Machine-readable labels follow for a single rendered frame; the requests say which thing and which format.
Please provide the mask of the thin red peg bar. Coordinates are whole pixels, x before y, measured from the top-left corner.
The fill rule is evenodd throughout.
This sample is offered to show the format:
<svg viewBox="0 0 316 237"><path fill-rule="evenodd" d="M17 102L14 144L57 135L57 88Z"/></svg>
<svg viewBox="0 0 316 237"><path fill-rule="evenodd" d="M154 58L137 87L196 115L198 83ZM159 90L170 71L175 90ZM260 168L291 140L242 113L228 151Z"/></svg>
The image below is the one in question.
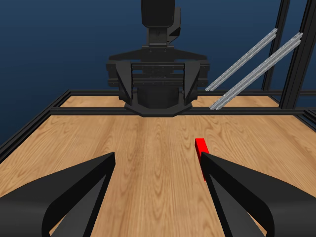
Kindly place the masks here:
<svg viewBox="0 0 316 237"><path fill-rule="evenodd" d="M207 158L209 155L209 150L206 145L204 138L196 138L195 139L195 149L198 157L198 161L200 164L201 172L203 175L204 181L207 181Z"/></svg>

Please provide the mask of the silver aluminium brace rail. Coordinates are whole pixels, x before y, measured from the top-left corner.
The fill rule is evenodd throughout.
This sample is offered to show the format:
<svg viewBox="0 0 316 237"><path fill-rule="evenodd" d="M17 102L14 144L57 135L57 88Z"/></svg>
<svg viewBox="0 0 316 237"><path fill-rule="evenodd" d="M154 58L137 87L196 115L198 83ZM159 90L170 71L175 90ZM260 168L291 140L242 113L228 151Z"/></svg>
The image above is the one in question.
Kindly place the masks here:
<svg viewBox="0 0 316 237"><path fill-rule="evenodd" d="M222 73L215 81L205 88L205 91L214 91L225 80L233 75L238 69L240 69L246 62L254 57L259 51L261 51L267 44L275 39L277 34L277 28L274 28L263 39L261 39L255 46L253 46L248 52L246 52L240 59L238 59L233 65L231 65L224 73Z"/></svg>
<svg viewBox="0 0 316 237"><path fill-rule="evenodd" d="M226 92L222 97L220 97L211 106L211 110L219 110L224 107L233 98L244 91L250 84L252 84L261 75L267 72L272 66L284 58L288 53L294 50L300 43L303 33L298 32L294 37L292 37L287 43L285 43L281 48L269 56L264 62L257 66L252 72L245 76L240 82L238 82L234 87L232 87L228 92Z"/></svg>

